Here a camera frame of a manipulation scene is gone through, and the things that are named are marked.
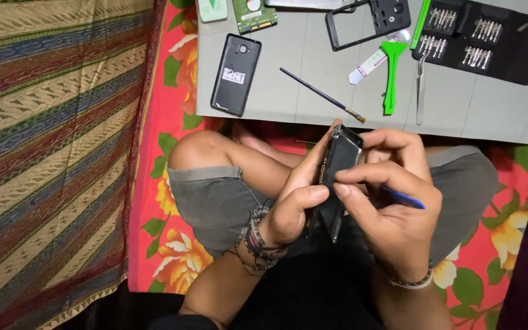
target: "circuit board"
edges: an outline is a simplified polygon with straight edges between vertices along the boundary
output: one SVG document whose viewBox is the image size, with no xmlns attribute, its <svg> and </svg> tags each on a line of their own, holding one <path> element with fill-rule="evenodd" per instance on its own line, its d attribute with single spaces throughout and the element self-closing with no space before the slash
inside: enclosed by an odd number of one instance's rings
<svg viewBox="0 0 528 330">
<path fill-rule="evenodd" d="M 264 6 L 261 0 L 233 0 L 233 11 L 238 21 L 239 34 L 276 25 L 276 9 Z"/>
</svg>

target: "green plastic spudger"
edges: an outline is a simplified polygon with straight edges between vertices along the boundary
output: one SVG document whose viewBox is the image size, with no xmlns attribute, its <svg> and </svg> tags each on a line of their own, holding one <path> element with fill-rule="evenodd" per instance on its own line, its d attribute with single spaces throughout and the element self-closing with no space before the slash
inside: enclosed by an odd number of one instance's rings
<svg viewBox="0 0 528 330">
<path fill-rule="evenodd" d="M 388 85 L 386 86 L 386 96 L 384 97 L 384 114 L 392 115 L 396 99 L 396 79 L 398 57 L 407 49 L 406 42 L 382 41 L 382 50 L 388 56 Z"/>
<path fill-rule="evenodd" d="M 423 24 L 425 24 L 425 18 L 427 18 L 427 12 L 429 12 L 429 6 L 431 6 L 431 0 L 424 0 L 419 18 L 416 20 L 415 33 L 412 35 L 411 49 L 415 49 L 416 44 L 419 42 L 421 31 L 423 31 Z"/>
</svg>

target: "screwdriver set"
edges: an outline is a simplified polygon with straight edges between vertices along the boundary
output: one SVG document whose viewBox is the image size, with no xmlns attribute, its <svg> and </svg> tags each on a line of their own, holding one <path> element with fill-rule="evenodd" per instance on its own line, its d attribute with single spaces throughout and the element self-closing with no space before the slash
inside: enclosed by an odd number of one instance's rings
<svg viewBox="0 0 528 330">
<path fill-rule="evenodd" d="M 470 0 L 432 0 L 412 55 L 528 85 L 528 14 Z"/>
</svg>

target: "paintbrush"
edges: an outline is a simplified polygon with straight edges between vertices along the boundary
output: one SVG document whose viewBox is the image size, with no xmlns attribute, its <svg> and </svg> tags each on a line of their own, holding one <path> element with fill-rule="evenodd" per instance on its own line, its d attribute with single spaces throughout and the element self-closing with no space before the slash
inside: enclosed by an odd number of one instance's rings
<svg viewBox="0 0 528 330">
<path fill-rule="evenodd" d="M 295 79 L 296 81 L 300 82 L 303 86 L 307 87 L 308 89 L 312 90 L 313 92 L 317 93 L 319 96 L 321 96 L 322 98 L 326 99 L 327 101 L 333 103 L 334 105 L 336 105 L 338 108 L 341 108 L 343 110 L 345 110 L 347 113 L 349 113 L 351 116 L 353 116 L 354 118 L 356 118 L 360 123 L 365 123 L 366 122 L 366 118 L 358 115 L 357 113 L 355 113 L 354 111 L 352 111 L 350 108 L 348 108 L 347 106 L 344 106 L 343 104 L 339 103 L 338 101 L 336 101 L 334 98 L 330 97 L 329 95 L 323 93 L 322 91 L 320 91 L 319 89 L 309 85 L 308 83 L 304 82 L 302 79 L 300 79 L 299 77 L 293 75 L 292 73 L 288 72 L 287 70 L 284 70 L 283 68 L 280 69 L 280 71 L 286 73 L 287 75 L 289 75 L 289 77 Z"/>
</svg>

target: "gray shorts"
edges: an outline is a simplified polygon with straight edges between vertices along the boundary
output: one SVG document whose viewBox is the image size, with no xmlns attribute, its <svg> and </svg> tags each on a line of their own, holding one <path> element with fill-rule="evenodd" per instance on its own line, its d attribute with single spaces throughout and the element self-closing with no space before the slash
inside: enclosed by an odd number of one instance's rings
<svg viewBox="0 0 528 330">
<path fill-rule="evenodd" d="M 478 225 L 498 190 L 498 180 L 492 163 L 473 146 L 447 149 L 428 162 L 433 182 L 443 194 L 431 243 L 431 259 L 437 264 Z M 167 171 L 178 212 L 214 257 L 235 244 L 256 207 L 273 203 L 246 185 L 242 169 L 236 166 Z M 365 247 L 357 225 L 351 219 L 344 222 L 338 242 Z"/>
</svg>

